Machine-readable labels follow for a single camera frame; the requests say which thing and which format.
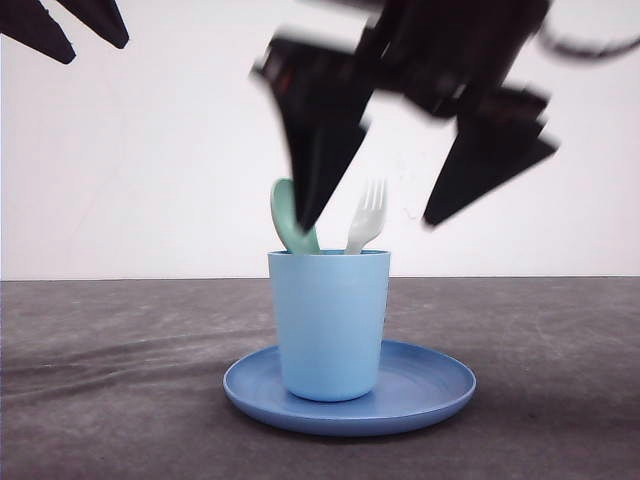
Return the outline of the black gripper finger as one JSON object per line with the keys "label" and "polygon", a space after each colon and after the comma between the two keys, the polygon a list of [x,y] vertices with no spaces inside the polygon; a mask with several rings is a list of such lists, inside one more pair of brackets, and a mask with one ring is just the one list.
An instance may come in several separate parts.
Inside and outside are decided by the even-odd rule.
{"label": "black gripper finger", "polygon": [[62,64],[76,53],[47,9],[36,0],[2,0],[1,34]]}
{"label": "black gripper finger", "polygon": [[114,0],[70,0],[67,10],[112,46],[123,49],[129,33]]}
{"label": "black gripper finger", "polygon": [[424,222],[435,227],[552,156],[544,125],[531,118],[460,116],[458,133],[429,196]]}
{"label": "black gripper finger", "polygon": [[369,94],[347,102],[298,103],[274,97],[290,152],[295,218],[305,231],[313,227],[361,147]]}

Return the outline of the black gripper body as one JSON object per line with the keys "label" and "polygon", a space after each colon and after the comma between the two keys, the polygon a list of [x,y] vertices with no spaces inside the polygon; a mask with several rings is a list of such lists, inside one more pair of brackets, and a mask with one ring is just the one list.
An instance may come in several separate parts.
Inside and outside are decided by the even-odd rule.
{"label": "black gripper body", "polygon": [[378,1],[377,22],[346,51],[278,34],[254,67],[281,112],[359,118],[376,90],[436,118],[537,117],[543,97],[504,86],[547,1]]}

